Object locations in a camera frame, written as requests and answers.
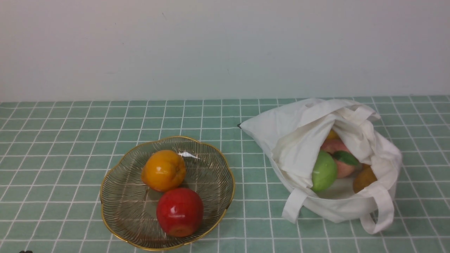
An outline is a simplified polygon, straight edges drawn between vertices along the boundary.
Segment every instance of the orange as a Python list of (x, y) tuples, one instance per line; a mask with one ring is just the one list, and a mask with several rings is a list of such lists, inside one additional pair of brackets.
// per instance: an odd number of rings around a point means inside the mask
[(141, 179), (144, 184), (160, 192), (178, 187), (186, 175), (183, 158), (172, 150), (154, 153), (145, 164)]
[(353, 181), (353, 191), (358, 193), (364, 188), (377, 180), (372, 167), (368, 164), (363, 164), (363, 170), (356, 176)]
[(331, 140), (331, 139), (339, 139), (338, 134), (333, 131), (333, 129), (330, 130), (330, 133), (328, 134), (326, 140)]

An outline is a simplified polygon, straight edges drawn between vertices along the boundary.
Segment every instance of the white wall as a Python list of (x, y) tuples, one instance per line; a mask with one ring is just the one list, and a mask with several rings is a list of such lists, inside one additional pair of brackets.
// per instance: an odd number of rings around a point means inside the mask
[(449, 0), (2, 0), (0, 100), (450, 94)]

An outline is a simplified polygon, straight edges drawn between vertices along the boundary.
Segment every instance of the wire fruit bowl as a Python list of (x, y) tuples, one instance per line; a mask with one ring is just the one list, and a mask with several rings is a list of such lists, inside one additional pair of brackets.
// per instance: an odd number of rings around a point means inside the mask
[[(147, 160), (164, 149), (183, 157), (186, 176), (180, 187), (194, 190), (203, 201), (202, 224), (186, 237), (172, 237), (161, 229), (156, 206), (163, 193), (150, 189), (141, 180)], [(138, 248), (178, 248), (204, 237), (219, 224), (234, 190), (233, 174), (217, 148), (188, 137), (169, 137), (136, 146), (107, 173), (100, 188), (102, 219), (111, 233)]]

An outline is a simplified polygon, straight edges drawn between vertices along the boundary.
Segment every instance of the cloth bag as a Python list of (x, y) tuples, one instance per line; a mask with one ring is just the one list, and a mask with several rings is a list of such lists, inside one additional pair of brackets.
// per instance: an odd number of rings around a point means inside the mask
[[(335, 223), (360, 219), (365, 231), (375, 234), (392, 224), (392, 200), (402, 163), (398, 148), (374, 130), (371, 122), (380, 118), (369, 106), (353, 100), (306, 99), (263, 112), (239, 127), (262, 148), (291, 192), (283, 218), (295, 223), (305, 206)], [(378, 179), (357, 194), (352, 177), (337, 179), (318, 194), (310, 189), (314, 164), (331, 129), (361, 163), (371, 165)], [(375, 210), (376, 222), (370, 215)]]

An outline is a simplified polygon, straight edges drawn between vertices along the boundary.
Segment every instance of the gold rim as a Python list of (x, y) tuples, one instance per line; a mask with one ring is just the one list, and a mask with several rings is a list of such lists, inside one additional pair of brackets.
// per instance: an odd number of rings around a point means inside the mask
[[(168, 140), (168, 139), (173, 139), (173, 138), (184, 138), (184, 139), (187, 139), (187, 140), (192, 140), (192, 141), (197, 142), (197, 143), (200, 144), (200, 145), (206, 145), (206, 146), (209, 146), (209, 147), (215, 149), (215, 150), (222, 156), (222, 158), (224, 159), (224, 161), (225, 161), (225, 163), (226, 163), (226, 167), (227, 167), (227, 169), (228, 169), (228, 172), (230, 173), (231, 178), (233, 179), (233, 191), (232, 191), (232, 193), (231, 193), (230, 201), (229, 201), (229, 203), (227, 204), (226, 208), (224, 209), (224, 211), (223, 211), (222, 215), (220, 216), (219, 220), (217, 220), (217, 222), (216, 222), (216, 223), (215, 223), (208, 231), (206, 231), (205, 233), (203, 233), (203, 234), (200, 235), (199, 237), (197, 237), (197, 238), (195, 238), (195, 239), (193, 239), (193, 240), (190, 240), (189, 242), (186, 242), (186, 243), (183, 243), (183, 244), (179, 244), (179, 245), (176, 245), (176, 246), (172, 246), (172, 247), (168, 247), (168, 248), (146, 248), (146, 247), (142, 247), (142, 246), (137, 245), (137, 244), (135, 244), (135, 243), (133, 243), (133, 242), (130, 242), (130, 241), (128, 241), (128, 240), (123, 239), (123, 238), (120, 237), (118, 234), (116, 234), (116, 233), (108, 226), (108, 224), (106, 223), (105, 217), (104, 217), (104, 212), (103, 212), (103, 199), (102, 199), (102, 195), (103, 195), (103, 194), (102, 194), (102, 193), (103, 193), (103, 184), (104, 184), (106, 178), (109, 176), (109, 174), (110, 174), (117, 166), (119, 166), (119, 164), (122, 162), (122, 160), (123, 160), (130, 152), (132, 152), (133, 150), (137, 149), (138, 147), (140, 147), (140, 146), (142, 146), (142, 145), (147, 145), (147, 144), (151, 144), (151, 143), (157, 143), (157, 142), (161, 142), (161, 141)], [(213, 229), (215, 229), (216, 226), (222, 221), (222, 219), (223, 219), (223, 217), (225, 216), (225, 214), (226, 214), (228, 208), (230, 207), (231, 202), (233, 201), (233, 198), (234, 198), (234, 192), (235, 192), (235, 190), (236, 190), (236, 181), (235, 181), (235, 179), (234, 179), (233, 172), (232, 172), (231, 169), (230, 169), (230, 165), (228, 164), (227, 159), (225, 158), (225, 156), (222, 154), (222, 152), (221, 152), (218, 148), (214, 147), (214, 146), (211, 145), (211, 144), (203, 143), (203, 142), (200, 142), (200, 141), (198, 141), (198, 140), (196, 140), (196, 139), (193, 139), (193, 138), (190, 138), (190, 137), (187, 137), (187, 136), (170, 136), (170, 137), (166, 137), (166, 138), (163, 138), (163, 139), (159, 139), (159, 140), (155, 140), (155, 141), (149, 141), (149, 142), (146, 142), (146, 143), (142, 143), (142, 144), (140, 144), (140, 145), (137, 145), (136, 147), (134, 147), (134, 148), (132, 148), (130, 151), (128, 151), (125, 155), (123, 155), (122, 158), (120, 159), (120, 161), (119, 161), (113, 168), (111, 168), (111, 169), (108, 171), (108, 173), (106, 173), (105, 177), (103, 178), (102, 184), (100, 185), (100, 203), (101, 203), (101, 211), (102, 211), (102, 220), (103, 220), (103, 223), (105, 224), (106, 228), (108, 228), (108, 230), (109, 230), (113, 235), (115, 235), (115, 236), (116, 236), (117, 238), (119, 238), (120, 240), (125, 241), (125, 242), (127, 242), (127, 243), (129, 243), (129, 244), (131, 244), (131, 245), (133, 245), (133, 246), (135, 246), (135, 247), (137, 247), (137, 248), (140, 248), (140, 249), (143, 249), (143, 250), (148, 250), (148, 251), (162, 251), (162, 250), (175, 249), (175, 248), (179, 248), (179, 247), (184, 246), (184, 245), (191, 244), (191, 243), (193, 243), (193, 242), (195, 242), (195, 241), (197, 241), (197, 240), (203, 238), (203, 237), (206, 236), (209, 232), (211, 232)]]

